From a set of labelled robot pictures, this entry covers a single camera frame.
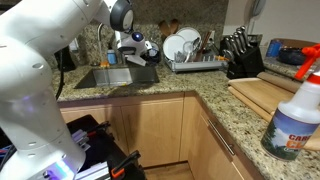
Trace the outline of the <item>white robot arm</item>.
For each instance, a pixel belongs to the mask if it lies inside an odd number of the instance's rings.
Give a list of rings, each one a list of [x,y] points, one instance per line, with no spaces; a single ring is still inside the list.
[[[0,15],[0,126],[16,148],[1,180],[73,180],[86,153],[73,139],[46,59],[90,21],[132,27],[130,0],[21,0]]]

